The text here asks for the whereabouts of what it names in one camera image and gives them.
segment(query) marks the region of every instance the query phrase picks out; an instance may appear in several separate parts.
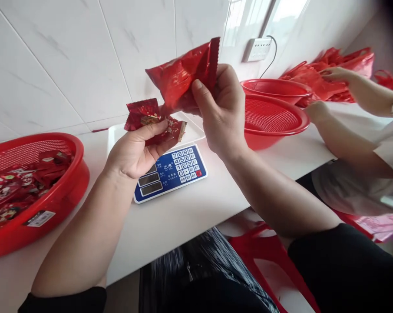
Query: plastic basket rim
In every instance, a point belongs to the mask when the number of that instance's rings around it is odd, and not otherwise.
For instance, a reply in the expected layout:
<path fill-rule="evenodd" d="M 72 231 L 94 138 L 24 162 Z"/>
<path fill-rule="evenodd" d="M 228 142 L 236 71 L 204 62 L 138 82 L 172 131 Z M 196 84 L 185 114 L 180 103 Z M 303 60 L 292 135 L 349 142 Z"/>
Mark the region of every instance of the plastic basket rim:
<path fill-rule="evenodd" d="M 248 88 L 245 85 L 245 84 L 252 83 L 252 82 L 253 83 L 260 83 L 260 82 L 272 82 L 272 81 L 279 81 L 280 83 L 283 83 L 283 84 L 295 85 L 295 86 L 298 86 L 300 88 L 305 89 L 306 92 L 303 93 L 303 94 L 299 94 L 299 95 L 266 93 L 266 92 L 263 92 L 263 91 L 257 91 L 257 90 Z M 272 79 L 272 78 L 257 78 L 257 79 L 243 80 L 243 81 L 240 82 L 240 84 L 243 87 L 243 89 L 248 90 L 248 91 L 253 92 L 253 93 L 257 93 L 257 94 L 263 95 L 265 97 L 269 97 L 270 95 L 274 95 L 276 97 L 282 97 L 282 98 L 293 98 L 293 97 L 307 97 L 307 96 L 310 96 L 312 94 L 312 89 L 309 86 L 304 85 L 302 83 L 290 81 L 290 80 Z"/>
<path fill-rule="evenodd" d="M 282 137 L 282 136 L 291 136 L 291 135 L 296 135 L 298 133 L 303 132 L 305 129 L 308 128 L 310 124 L 309 116 L 300 108 L 289 104 L 286 101 L 268 97 L 268 96 L 261 96 L 257 94 L 251 94 L 248 93 L 245 95 L 245 99 L 254 99 L 254 100 L 259 100 L 259 101 L 264 101 L 271 103 L 273 105 L 282 107 L 286 109 L 287 111 L 291 112 L 292 114 L 296 115 L 300 120 L 300 125 L 295 127 L 292 130 L 286 130 L 286 131 L 281 131 L 281 132 L 267 132 L 267 131 L 262 131 L 262 130 L 252 130 L 249 128 L 244 128 L 245 133 L 253 134 L 253 135 L 259 135 L 259 136 L 268 136 L 268 137 Z"/>
<path fill-rule="evenodd" d="M 76 154 L 73 158 L 72 163 L 70 164 L 68 170 L 64 173 L 64 175 L 59 179 L 59 181 L 50 189 L 48 193 L 42 196 L 39 200 L 29 206 L 26 210 L 24 210 L 21 214 L 19 214 L 15 219 L 10 220 L 3 227 L 0 228 L 0 237 L 4 232 L 10 232 L 16 229 L 19 225 L 22 225 L 24 222 L 28 221 L 33 217 L 34 212 L 40 211 L 41 207 L 49 205 L 53 201 L 53 195 L 55 195 L 60 189 L 63 188 L 63 185 L 70 178 L 71 173 L 80 165 L 83 160 L 84 148 L 83 144 L 79 138 L 74 135 L 70 135 L 68 133 L 40 133 L 35 135 L 24 136 L 20 138 L 16 138 L 13 140 L 9 140 L 3 143 L 0 143 L 0 152 L 5 151 L 2 149 L 3 146 L 9 146 L 10 143 L 13 144 L 13 147 L 8 147 L 7 150 L 22 146 L 23 144 L 34 143 L 37 141 L 45 141 L 45 140 L 67 140 L 72 141 L 76 146 Z"/>

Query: forearm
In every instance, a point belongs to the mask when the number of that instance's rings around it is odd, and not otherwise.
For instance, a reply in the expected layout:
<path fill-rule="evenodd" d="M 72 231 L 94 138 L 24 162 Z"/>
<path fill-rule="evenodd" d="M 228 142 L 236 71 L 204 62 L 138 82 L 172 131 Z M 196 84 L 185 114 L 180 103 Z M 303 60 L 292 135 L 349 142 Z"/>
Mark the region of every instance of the forearm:
<path fill-rule="evenodd" d="M 357 135 L 331 114 L 315 123 L 328 149 L 360 175 L 393 178 L 393 170 L 374 150 L 375 143 Z"/>
<path fill-rule="evenodd" d="M 41 297 L 82 292 L 99 284 L 129 210 L 136 180 L 103 172 L 79 212 L 47 254 L 32 293 Z"/>
<path fill-rule="evenodd" d="M 223 160 L 251 207 L 280 237 L 290 241 L 341 223 L 325 204 L 254 151 L 247 148 Z"/>
<path fill-rule="evenodd" d="M 356 73 L 350 74 L 347 81 L 350 93 L 364 110 L 376 116 L 392 117 L 393 90 Z"/>

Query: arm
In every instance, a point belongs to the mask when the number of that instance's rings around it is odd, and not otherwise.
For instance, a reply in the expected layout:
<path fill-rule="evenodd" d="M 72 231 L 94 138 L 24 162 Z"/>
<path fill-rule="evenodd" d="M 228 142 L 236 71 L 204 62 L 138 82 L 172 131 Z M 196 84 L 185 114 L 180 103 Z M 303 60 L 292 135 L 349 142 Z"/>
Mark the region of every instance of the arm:
<path fill-rule="evenodd" d="M 166 122 L 128 132 L 113 147 L 84 205 L 44 259 L 31 292 L 37 297 L 80 293 L 106 285 L 106 272 L 124 226 L 137 179 L 176 144 L 144 147 Z"/>
<path fill-rule="evenodd" d="M 328 149 L 361 175 L 393 178 L 393 169 L 374 150 L 375 143 L 357 135 L 337 120 L 322 101 L 305 109 Z"/>
<path fill-rule="evenodd" d="M 229 65 L 218 66 L 214 100 L 199 81 L 192 85 L 209 147 L 224 161 L 252 208 L 288 245 L 309 233 L 341 223 L 311 193 L 263 162 L 244 139 L 244 92 Z"/>
<path fill-rule="evenodd" d="M 325 80 L 346 82 L 348 90 L 363 110 L 380 117 L 393 117 L 393 90 L 341 67 L 328 68 L 321 73 Z"/>

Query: blue scale panel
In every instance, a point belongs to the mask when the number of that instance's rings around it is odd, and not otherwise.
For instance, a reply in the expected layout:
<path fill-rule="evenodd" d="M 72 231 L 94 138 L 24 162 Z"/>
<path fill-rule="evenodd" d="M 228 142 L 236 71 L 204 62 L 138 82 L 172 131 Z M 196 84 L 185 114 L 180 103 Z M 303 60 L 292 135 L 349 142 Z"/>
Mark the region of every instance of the blue scale panel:
<path fill-rule="evenodd" d="M 194 144 L 163 154 L 135 187 L 134 201 L 143 203 L 208 176 Z"/>

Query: white countertop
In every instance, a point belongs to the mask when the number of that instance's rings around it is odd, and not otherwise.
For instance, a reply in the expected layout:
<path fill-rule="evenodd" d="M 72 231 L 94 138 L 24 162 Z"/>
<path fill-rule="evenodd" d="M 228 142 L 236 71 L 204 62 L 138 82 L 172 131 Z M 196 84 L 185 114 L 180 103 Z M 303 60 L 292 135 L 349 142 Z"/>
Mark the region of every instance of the white countertop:
<path fill-rule="evenodd" d="M 392 120 L 374 117 L 356 104 L 328 105 L 346 126 L 367 139 L 374 139 Z M 199 117 L 192 119 L 201 125 Z M 107 136 L 108 131 L 79 136 L 91 172 L 87 193 L 105 164 Z M 198 141 L 197 145 L 208 177 L 143 204 L 132 203 L 108 270 L 108 284 L 249 206 L 222 161 L 208 148 L 206 139 Z M 265 162 L 294 180 L 334 158 L 314 125 L 258 153 Z M 75 212 L 42 239 L 0 258 L 0 312 L 17 311 L 30 291 L 42 260 Z"/>

